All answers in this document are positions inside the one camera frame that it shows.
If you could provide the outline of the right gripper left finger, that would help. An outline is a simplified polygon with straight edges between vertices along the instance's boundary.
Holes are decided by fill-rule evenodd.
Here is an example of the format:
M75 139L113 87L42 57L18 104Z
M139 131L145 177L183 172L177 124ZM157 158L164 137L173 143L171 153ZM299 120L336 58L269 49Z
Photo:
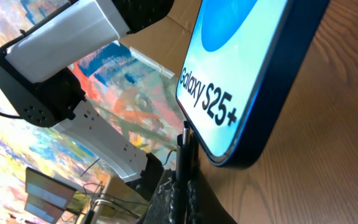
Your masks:
M178 223L177 189L175 171L165 170L157 184L149 206L137 224L175 224Z

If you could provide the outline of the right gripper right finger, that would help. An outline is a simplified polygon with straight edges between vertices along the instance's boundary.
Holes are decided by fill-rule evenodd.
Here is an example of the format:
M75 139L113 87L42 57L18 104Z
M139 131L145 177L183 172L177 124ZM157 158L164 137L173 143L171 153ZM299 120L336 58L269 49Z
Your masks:
M187 223L191 224L236 224L213 192L200 169L199 143L190 135L188 148L191 152L190 179L188 180Z

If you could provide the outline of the blue Galaxy S25 smartphone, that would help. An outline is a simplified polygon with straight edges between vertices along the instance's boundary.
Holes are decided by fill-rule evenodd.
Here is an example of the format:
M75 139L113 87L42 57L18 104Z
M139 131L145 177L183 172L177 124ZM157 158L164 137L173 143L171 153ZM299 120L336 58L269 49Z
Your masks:
M204 0L176 89L181 152L217 167L262 154L328 0Z

